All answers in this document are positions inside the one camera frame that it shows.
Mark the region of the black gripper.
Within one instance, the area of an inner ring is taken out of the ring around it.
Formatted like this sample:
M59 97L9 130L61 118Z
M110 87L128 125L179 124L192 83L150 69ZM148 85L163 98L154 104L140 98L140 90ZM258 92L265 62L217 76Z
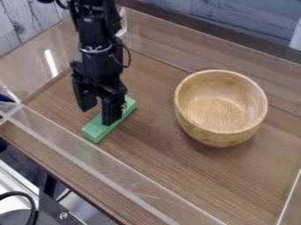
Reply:
M123 64L123 52L130 54L123 43L110 43L107 46L79 45L81 60L71 62L72 90L77 106L83 112L101 99L101 123L110 126L122 118L124 94L127 87L122 82L122 72L131 66Z

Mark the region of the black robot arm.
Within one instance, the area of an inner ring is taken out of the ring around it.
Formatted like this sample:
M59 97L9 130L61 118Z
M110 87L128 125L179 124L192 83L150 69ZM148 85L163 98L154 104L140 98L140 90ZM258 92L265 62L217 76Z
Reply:
M122 17L115 0L36 0L43 4L56 3L69 12L75 31L79 34L81 60L72 61L72 89L77 106L87 112L101 99L101 123L110 126L122 118L127 87L122 72L131 65L123 63L123 51L128 48L118 37Z

